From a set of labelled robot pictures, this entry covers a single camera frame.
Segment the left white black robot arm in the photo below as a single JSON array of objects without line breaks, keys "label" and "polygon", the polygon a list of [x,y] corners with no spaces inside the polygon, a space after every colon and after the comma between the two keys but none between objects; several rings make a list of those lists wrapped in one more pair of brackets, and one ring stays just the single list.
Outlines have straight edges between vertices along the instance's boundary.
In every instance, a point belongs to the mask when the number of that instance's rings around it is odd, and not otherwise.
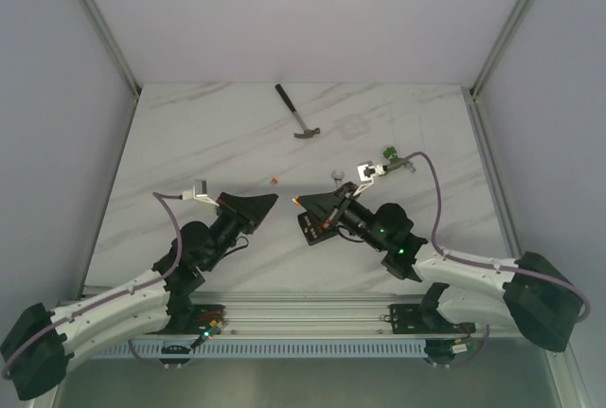
[{"label": "left white black robot arm", "polygon": [[148,333],[185,333],[194,319],[190,296],[204,275],[257,230],[277,199],[223,192],[212,203],[216,220],[176,225],[168,252],[141,275],[62,307],[29,306],[1,344],[2,379],[18,400],[36,399],[111,346]]}]

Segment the black fuse box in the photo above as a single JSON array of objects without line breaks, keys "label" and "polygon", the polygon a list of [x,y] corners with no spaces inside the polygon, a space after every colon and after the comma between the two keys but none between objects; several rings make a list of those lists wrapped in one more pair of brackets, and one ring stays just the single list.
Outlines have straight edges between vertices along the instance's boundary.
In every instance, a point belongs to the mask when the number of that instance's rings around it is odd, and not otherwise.
[{"label": "black fuse box", "polygon": [[318,220],[308,212],[297,216],[299,228],[309,246],[314,246],[338,235],[335,227],[323,228]]}]

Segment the clear plastic fuse box cover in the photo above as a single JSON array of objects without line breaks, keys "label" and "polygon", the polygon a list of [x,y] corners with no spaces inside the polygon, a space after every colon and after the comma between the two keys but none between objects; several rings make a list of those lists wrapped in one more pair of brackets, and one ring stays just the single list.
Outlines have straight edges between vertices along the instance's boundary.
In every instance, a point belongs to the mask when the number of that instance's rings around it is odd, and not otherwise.
[{"label": "clear plastic fuse box cover", "polygon": [[370,132],[370,124],[363,115],[351,114],[334,121],[334,129],[343,140],[353,140]]}]

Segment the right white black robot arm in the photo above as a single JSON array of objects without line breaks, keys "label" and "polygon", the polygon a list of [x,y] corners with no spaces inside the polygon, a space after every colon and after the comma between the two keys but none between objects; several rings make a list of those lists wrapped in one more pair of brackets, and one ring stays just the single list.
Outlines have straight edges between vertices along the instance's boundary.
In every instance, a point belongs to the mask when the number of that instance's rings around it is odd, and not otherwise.
[{"label": "right white black robot arm", "polygon": [[332,192],[303,195],[300,228],[310,245],[346,229],[382,254],[399,280],[426,283],[419,320],[432,332],[461,324],[515,328],[533,345],[563,352],[584,303],[574,286],[543,256],[493,259],[438,247],[413,233],[413,222],[393,203],[370,211],[346,183]]}]

